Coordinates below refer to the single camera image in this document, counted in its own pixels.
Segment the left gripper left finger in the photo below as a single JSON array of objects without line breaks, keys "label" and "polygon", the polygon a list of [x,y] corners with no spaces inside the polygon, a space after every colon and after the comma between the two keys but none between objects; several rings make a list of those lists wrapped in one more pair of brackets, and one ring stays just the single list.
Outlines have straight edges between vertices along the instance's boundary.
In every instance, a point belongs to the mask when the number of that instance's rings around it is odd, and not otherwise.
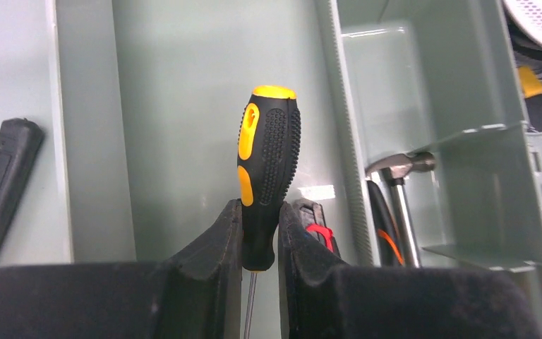
[{"label": "left gripper left finger", "polygon": [[241,204],[165,261],[0,268],[0,338],[237,338]]}]

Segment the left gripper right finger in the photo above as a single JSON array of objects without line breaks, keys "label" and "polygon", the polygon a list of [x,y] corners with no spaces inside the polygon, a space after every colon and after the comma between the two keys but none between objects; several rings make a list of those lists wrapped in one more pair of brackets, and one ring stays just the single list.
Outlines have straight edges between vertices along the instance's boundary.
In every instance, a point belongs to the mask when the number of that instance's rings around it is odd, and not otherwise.
[{"label": "left gripper right finger", "polygon": [[279,213],[283,338],[540,338],[522,290],[505,274],[353,266]]}]

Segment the orange black long-nose pliers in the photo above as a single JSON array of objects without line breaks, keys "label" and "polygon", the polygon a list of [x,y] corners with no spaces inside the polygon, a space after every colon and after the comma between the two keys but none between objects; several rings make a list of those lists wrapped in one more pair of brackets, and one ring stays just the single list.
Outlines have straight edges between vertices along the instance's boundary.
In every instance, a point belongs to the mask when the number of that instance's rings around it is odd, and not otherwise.
[{"label": "orange black long-nose pliers", "polygon": [[404,258],[400,249],[398,230],[383,193],[374,181],[368,180],[366,183],[381,266],[403,266]]}]

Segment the red utility knife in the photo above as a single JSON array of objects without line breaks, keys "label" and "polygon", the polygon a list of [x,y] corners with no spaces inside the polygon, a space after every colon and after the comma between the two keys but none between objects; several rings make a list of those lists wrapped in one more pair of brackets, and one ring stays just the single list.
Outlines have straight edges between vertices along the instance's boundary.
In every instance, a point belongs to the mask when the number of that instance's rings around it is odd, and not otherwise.
[{"label": "red utility knife", "polygon": [[325,221],[323,206],[306,198],[300,198],[292,205],[299,214],[302,228],[340,258],[341,254],[333,231]]}]

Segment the steel claw hammer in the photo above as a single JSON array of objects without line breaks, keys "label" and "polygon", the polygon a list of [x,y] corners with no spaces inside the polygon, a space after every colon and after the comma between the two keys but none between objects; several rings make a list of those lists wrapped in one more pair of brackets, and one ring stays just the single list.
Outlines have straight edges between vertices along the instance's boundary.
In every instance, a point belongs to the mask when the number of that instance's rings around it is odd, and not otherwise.
[{"label": "steel claw hammer", "polygon": [[413,172],[431,172],[435,166],[434,155],[422,152],[410,155],[405,153],[390,155],[373,162],[366,168],[366,181],[373,181],[372,175],[380,174],[389,189],[391,204],[387,205],[399,234],[400,249],[404,258],[402,267],[421,267],[421,258],[404,187],[405,178]]}]

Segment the black precision screwdriver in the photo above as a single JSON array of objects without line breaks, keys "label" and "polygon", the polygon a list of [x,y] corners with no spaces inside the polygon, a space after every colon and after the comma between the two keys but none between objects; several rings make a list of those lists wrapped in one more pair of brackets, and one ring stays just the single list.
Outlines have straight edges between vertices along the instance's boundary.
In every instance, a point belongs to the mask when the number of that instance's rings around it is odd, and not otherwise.
[{"label": "black precision screwdriver", "polygon": [[258,274],[275,261],[279,212],[299,158],[301,115],[296,93],[278,85],[253,89],[241,120],[237,175],[241,191],[242,265],[250,271],[243,336],[249,338]]}]

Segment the green plastic tool box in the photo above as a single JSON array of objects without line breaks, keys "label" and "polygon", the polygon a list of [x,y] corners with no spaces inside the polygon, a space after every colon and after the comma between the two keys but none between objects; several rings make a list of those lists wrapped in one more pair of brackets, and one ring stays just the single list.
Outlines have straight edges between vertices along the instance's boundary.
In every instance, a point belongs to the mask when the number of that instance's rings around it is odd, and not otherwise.
[{"label": "green plastic tool box", "polygon": [[499,1],[0,1],[0,338],[542,338]]}]

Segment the black handled tool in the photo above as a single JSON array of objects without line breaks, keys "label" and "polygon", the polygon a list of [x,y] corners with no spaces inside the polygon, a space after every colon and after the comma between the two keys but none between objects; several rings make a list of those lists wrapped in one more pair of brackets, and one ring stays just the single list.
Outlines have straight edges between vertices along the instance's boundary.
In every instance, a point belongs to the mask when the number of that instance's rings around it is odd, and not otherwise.
[{"label": "black handled tool", "polygon": [[0,127],[0,248],[44,140],[43,130],[27,119],[8,119]]}]

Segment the orange yellow cutter pliers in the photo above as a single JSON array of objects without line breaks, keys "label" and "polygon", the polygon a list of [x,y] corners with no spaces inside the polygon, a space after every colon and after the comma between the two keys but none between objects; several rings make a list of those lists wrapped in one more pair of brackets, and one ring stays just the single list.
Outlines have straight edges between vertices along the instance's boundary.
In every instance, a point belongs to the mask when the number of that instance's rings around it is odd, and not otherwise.
[{"label": "orange yellow cutter pliers", "polygon": [[521,90],[525,99],[542,94],[542,81],[528,66],[517,69]]}]

